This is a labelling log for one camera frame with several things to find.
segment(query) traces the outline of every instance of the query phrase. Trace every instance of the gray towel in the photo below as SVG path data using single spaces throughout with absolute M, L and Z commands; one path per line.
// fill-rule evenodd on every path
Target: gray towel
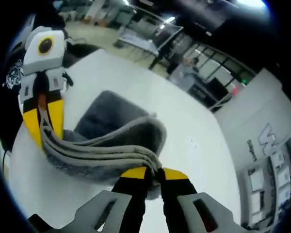
M 41 138 L 48 160 L 69 175 L 114 184 L 130 168 L 146 166 L 153 176 L 162 167 L 158 156 L 166 140 L 164 125 L 110 92 L 102 92 L 74 131 L 61 140 L 47 114 L 41 114 Z

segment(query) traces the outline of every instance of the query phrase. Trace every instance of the cable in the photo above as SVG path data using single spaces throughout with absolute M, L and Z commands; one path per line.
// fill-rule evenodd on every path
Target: cable
M 3 160 L 2 160 L 2 172 L 3 172 L 3 175 L 4 175 L 4 160 L 5 160 L 5 156 L 6 156 L 7 151 L 8 150 L 4 151 Z

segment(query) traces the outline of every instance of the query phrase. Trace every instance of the table surface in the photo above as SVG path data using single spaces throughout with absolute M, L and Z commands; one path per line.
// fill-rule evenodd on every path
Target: table surface
M 236 173 L 214 115 L 164 78 L 133 62 L 98 50 L 67 70 L 74 81 L 65 94 L 65 129 L 73 130 L 93 100 L 111 90 L 157 113 L 167 128 L 160 154 L 164 167 L 186 173 L 198 192 L 206 192 L 230 209 L 240 224 L 241 206 Z M 112 187 L 78 180 L 46 161 L 24 124 L 17 134 L 9 169 L 11 192 L 26 217 L 38 214 L 61 228 L 75 211 Z M 161 198 L 146 201 L 141 233 L 168 232 Z

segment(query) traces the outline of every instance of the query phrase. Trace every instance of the white table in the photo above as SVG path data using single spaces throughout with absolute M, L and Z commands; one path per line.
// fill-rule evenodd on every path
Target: white table
M 116 92 L 145 110 L 156 112 L 167 128 L 160 155 L 162 164 L 186 173 L 198 192 L 207 192 L 229 208 L 240 224 L 236 173 L 211 112 L 164 78 L 104 50 L 83 58 L 67 72 L 74 86 L 65 95 L 66 129 L 75 128 L 103 90 Z M 17 134 L 9 170 L 11 191 L 25 216 L 37 213 L 54 228 L 72 221 L 75 211 L 101 190 L 111 190 L 55 169 L 24 125 Z M 146 201 L 140 232 L 168 232 L 161 198 Z

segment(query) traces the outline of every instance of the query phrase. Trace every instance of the circular camera lens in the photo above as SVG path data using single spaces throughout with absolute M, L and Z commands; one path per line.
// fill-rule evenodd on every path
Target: circular camera lens
M 52 40 L 50 38 L 45 38 L 41 41 L 39 45 L 39 52 L 44 54 L 47 53 L 52 48 Z

